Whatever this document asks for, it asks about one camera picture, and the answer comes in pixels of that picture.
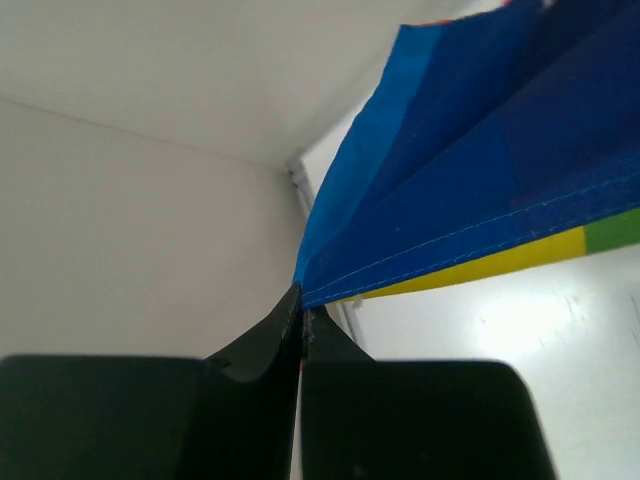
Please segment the rainbow striped shorts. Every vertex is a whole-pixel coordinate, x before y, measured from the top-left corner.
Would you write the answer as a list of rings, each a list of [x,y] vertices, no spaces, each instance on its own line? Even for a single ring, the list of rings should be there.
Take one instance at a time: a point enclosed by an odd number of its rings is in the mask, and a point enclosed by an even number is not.
[[[638,240],[638,3],[510,1],[400,27],[294,279],[313,308]]]

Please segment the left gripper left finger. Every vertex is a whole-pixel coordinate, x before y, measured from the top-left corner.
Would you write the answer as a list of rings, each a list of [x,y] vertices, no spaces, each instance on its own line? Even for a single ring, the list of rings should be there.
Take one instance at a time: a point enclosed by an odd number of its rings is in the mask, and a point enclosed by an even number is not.
[[[205,358],[11,355],[1,362],[5,479],[285,479],[301,293]]]

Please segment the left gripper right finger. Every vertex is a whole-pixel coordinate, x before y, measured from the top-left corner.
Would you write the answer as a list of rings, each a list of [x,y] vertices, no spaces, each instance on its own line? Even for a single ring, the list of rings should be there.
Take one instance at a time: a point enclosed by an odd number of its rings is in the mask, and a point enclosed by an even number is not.
[[[374,360],[326,309],[303,319],[304,478],[555,478],[529,390],[512,367]]]

